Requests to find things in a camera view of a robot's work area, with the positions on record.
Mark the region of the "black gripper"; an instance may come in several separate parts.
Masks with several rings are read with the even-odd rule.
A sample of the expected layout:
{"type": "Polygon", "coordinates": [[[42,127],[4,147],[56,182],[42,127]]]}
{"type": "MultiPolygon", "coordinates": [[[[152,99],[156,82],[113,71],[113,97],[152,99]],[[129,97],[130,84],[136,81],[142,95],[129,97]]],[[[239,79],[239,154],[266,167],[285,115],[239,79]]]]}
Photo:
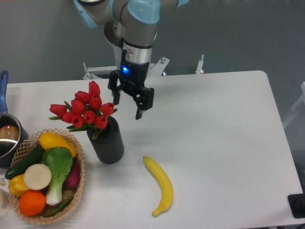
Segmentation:
{"type": "Polygon", "coordinates": [[[133,95],[133,99],[137,105],[135,119],[142,118],[143,112],[153,107],[154,89],[144,86],[150,62],[133,63],[127,60],[121,62],[120,71],[111,71],[108,81],[108,89],[111,90],[113,103],[119,104],[121,90],[129,95],[133,95]]]}

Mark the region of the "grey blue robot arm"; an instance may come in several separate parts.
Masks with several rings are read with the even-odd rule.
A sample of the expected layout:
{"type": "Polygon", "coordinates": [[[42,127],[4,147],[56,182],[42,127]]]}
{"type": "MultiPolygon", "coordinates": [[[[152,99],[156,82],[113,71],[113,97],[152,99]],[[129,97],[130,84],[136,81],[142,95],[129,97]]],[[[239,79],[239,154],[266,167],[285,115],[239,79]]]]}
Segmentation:
{"type": "Polygon", "coordinates": [[[151,54],[160,15],[187,4],[186,0],[75,0],[74,5],[90,28],[104,27],[104,34],[116,55],[108,88],[118,104],[120,92],[137,105],[136,119],[153,106],[154,89],[144,83],[151,66],[151,54]]]}

